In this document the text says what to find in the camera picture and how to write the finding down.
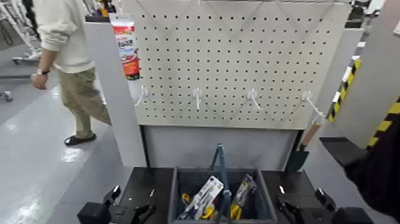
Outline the person hand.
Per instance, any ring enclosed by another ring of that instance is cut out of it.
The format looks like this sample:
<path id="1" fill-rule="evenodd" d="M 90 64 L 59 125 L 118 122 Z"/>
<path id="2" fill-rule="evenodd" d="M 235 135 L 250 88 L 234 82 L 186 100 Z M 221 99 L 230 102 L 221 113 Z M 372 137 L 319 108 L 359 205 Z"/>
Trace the person hand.
<path id="1" fill-rule="evenodd" d="M 43 74 L 32 74 L 30 80 L 36 89 L 45 90 L 48 76 Z"/>

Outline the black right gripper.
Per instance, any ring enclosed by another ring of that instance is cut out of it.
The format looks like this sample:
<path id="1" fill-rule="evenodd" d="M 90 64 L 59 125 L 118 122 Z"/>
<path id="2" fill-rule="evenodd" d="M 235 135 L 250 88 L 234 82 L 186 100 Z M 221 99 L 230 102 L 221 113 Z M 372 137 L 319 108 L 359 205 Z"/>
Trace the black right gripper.
<path id="1" fill-rule="evenodd" d="M 336 203 L 323 189 L 315 190 L 315 197 L 326 209 L 300 209 L 288 201 L 282 201 L 278 194 L 275 196 L 275 206 L 290 224 L 332 224 Z"/>

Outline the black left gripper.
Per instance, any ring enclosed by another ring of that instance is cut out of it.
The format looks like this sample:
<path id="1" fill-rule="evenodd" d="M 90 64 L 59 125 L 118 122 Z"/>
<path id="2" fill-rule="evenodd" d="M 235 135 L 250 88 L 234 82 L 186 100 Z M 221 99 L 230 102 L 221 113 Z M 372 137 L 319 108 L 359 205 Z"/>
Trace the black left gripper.
<path id="1" fill-rule="evenodd" d="M 115 200 L 120 196 L 120 185 L 116 185 L 104 196 L 105 205 L 115 204 Z M 111 206 L 109 208 L 111 220 L 109 224 L 144 224 L 157 210 L 157 206 L 146 204 L 144 206 L 126 207 Z"/>

